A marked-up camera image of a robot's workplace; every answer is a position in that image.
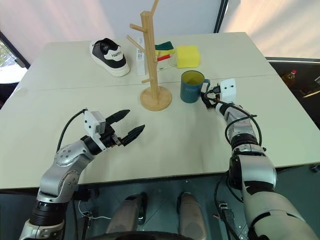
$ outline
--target white sneaker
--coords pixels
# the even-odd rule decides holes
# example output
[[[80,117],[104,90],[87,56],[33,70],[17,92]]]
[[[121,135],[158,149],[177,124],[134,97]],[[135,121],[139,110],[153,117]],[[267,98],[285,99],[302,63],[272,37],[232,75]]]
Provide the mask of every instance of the white sneaker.
[[[121,47],[109,38],[93,40],[89,49],[92,59],[111,75],[122,77],[130,72]]]

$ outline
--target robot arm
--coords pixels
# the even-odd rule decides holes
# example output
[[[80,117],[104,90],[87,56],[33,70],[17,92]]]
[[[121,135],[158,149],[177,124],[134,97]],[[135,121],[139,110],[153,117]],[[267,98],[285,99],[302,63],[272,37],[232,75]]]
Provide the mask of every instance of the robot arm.
[[[216,98],[208,98],[208,93],[217,94]],[[227,137],[232,156],[228,180],[233,188],[241,190],[249,239],[318,240],[289,200],[275,192],[277,172],[266,156],[266,149],[257,141],[252,117],[244,114],[241,106],[234,105],[235,80],[222,81],[204,96],[215,102],[216,112],[229,126]]]
[[[126,146],[143,131],[145,125],[131,130],[124,138],[115,134],[111,124],[123,119],[130,110],[119,111],[104,119],[98,111],[84,112],[84,127],[89,136],[61,148],[52,166],[41,178],[31,218],[23,227],[20,240],[63,237],[65,215],[82,171],[95,155],[113,146]]]

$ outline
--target mug handle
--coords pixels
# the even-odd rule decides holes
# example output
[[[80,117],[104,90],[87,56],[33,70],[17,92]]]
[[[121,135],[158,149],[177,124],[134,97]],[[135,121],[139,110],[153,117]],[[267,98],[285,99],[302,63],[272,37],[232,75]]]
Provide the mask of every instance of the mug handle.
[[[206,86],[206,90],[205,90],[206,92],[208,92],[209,87],[210,87],[210,80],[209,80],[209,79],[205,79],[203,82],[206,83],[206,84],[208,84],[208,85]]]

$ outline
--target white wall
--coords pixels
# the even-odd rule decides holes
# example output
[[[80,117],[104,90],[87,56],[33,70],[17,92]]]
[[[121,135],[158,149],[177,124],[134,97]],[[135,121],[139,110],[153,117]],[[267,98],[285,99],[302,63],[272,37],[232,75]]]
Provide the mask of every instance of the white wall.
[[[266,57],[320,59],[320,1],[229,0],[220,32],[246,32]]]
[[[154,34],[213,33],[220,0],[159,0]],[[0,30],[32,63],[46,43],[105,37],[124,38],[139,33],[140,13],[153,0],[1,0]]]

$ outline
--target mug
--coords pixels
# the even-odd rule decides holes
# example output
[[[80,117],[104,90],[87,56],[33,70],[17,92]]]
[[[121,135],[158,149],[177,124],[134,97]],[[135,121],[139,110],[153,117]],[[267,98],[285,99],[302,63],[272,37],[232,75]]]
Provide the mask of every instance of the mug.
[[[207,83],[206,91],[210,87],[209,79],[205,79],[205,76],[199,71],[185,71],[181,75],[181,88],[180,98],[185,103],[195,103],[201,92],[203,83]]]

